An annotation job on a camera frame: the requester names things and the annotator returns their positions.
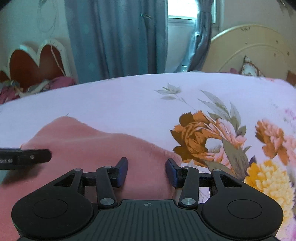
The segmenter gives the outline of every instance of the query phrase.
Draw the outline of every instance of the brown flower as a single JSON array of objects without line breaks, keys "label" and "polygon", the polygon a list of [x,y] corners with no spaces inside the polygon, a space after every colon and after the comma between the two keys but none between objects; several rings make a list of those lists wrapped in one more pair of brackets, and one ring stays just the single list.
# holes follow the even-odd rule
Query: brown flower
[{"label": "brown flower", "polygon": [[172,136],[180,144],[173,149],[182,157],[183,162],[194,160],[196,165],[206,167],[203,160],[217,161],[231,169],[229,160],[222,146],[222,138],[235,148],[242,147],[245,138],[236,136],[232,124],[226,120],[212,120],[202,111],[195,114],[183,114],[171,131]]},{"label": "brown flower", "polygon": [[279,155],[282,163],[288,165],[289,157],[292,157],[296,147],[295,141],[290,137],[285,137],[284,131],[268,120],[258,121],[256,131],[257,139],[266,144],[262,147],[264,154],[271,159]]}]

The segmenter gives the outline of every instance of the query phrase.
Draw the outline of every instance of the bright window light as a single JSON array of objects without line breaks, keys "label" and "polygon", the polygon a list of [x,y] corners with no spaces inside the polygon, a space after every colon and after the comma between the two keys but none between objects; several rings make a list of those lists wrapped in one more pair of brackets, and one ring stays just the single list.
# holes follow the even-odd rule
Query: bright window light
[{"label": "bright window light", "polygon": [[[197,4],[195,0],[168,0],[169,18],[196,19]],[[212,5],[213,23],[216,22],[216,0]]]}]

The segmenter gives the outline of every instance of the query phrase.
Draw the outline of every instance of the blue curtain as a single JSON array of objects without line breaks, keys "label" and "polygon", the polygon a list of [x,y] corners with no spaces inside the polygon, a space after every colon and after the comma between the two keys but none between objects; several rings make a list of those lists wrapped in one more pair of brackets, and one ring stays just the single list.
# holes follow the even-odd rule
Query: blue curtain
[{"label": "blue curtain", "polygon": [[80,83],[164,73],[166,0],[65,0]]},{"label": "blue curtain", "polygon": [[196,0],[198,13],[185,56],[175,72],[200,71],[210,48],[214,0]]}]

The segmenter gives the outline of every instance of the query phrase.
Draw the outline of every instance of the wall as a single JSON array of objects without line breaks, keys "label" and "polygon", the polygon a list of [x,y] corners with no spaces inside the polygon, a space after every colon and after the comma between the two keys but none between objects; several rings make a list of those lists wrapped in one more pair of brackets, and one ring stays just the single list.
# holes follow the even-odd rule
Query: wall
[{"label": "wall", "polygon": [[[76,78],[64,0],[54,0],[56,8],[52,2],[46,2],[40,14],[38,3],[39,0],[12,0],[0,11],[0,66],[7,65],[9,54],[20,44],[25,43],[37,51],[38,46],[51,37],[66,47],[71,72]],[[50,30],[55,16],[55,27]]]},{"label": "wall", "polygon": [[[67,22],[65,18],[64,0],[53,0],[57,4],[58,18],[51,37],[59,40],[67,49],[70,67],[77,77],[73,54],[71,51]],[[48,24],[54,20],[55,9],[46,3],[41,12]],[[214,29],[213,35],[227,28],[257,23],[268,26],[281,33],[296,53],[296,13],[290,17],[286,10],[281,11],[276,0],[221,0],[220,28]],[[50,33],[42,33],[37,24],[38,0],[12,0],[0,12],[0,66],[6,64],[10,51],[21,43],[26,43],[37,50]],[[167,72],[172,71],[181,61],[193,25],[182,21],[169,21],[168,27],[168,60]]]}]

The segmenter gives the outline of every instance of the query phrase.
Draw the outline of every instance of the black device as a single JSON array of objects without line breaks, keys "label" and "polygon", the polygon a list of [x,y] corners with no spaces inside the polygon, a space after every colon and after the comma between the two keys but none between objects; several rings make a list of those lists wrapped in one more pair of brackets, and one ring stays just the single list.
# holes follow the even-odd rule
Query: black device
[{"label": "black device", "polygon": [[[113,188],[123,185],[128,161],[96,172],[74,169],[20,199],[12,209],[19,241],[275,241],[283,220],[279,204],[222,170],[211,174],[166,162],[174,200],[116,201]],[[84,197],[95,186],[97,204]],[[211,198],[198,203],[199,187]]]},{"label": "black device", "polygon": [[19,148],[0,148],[0,170],[15,170],[35,164],[49,162],[50,150],[21,150]]}]

